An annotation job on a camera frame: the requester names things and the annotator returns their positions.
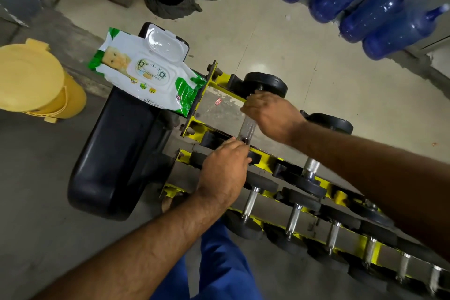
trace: yellow trash bin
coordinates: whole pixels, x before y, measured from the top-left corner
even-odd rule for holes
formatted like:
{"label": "yellow trash bin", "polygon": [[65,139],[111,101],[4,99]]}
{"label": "yellow trash bin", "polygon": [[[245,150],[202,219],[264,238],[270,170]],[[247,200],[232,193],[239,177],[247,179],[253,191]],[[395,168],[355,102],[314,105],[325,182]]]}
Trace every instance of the yellow trash bin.
{"label": "yellow trash bin", "polygon": [[27,39],[0,47],[0,108],[41,116],[55,123],[86,105],[86,93],[51,53],[49,45]]}

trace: wet wipes pack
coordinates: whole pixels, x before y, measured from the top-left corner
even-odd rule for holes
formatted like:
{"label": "wet wipes pack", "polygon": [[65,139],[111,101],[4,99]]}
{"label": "wet wipes pack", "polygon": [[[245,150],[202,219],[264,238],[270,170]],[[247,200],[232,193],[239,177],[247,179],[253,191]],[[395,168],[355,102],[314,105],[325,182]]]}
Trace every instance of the wet wipes pack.
{"label": "wet wipes pack", "polygon": [[188,50],[176,35],[154,24],[145,38],[109,28],[89,68],[150,105],[187,116],[206,84],[183,62]]}

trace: person's left hand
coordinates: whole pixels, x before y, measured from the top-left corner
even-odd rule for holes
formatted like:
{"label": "person's left hand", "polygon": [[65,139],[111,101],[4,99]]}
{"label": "person's left hand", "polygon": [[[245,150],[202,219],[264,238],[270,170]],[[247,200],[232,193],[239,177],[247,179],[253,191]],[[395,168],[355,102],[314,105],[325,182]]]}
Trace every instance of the person's left hand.
{"label": "person's left hand", "polygon": [[216,201],[224,209],[238,198],[247,178],[250,146],[232,137],[203,162],[197,192]]}

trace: white plastic lid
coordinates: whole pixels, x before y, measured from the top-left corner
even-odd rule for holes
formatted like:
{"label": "white plastic lid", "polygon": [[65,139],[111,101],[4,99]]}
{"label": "white plastic lid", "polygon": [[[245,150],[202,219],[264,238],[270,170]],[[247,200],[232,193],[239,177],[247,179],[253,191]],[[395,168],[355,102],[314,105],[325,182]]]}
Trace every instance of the white plastic lid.
{"label": "white plastic lid", "polygon": [[176,35],[154,24],[149,26],[145,41],[152,52],[173,63],[182,62],[189,51],[189,47]]}

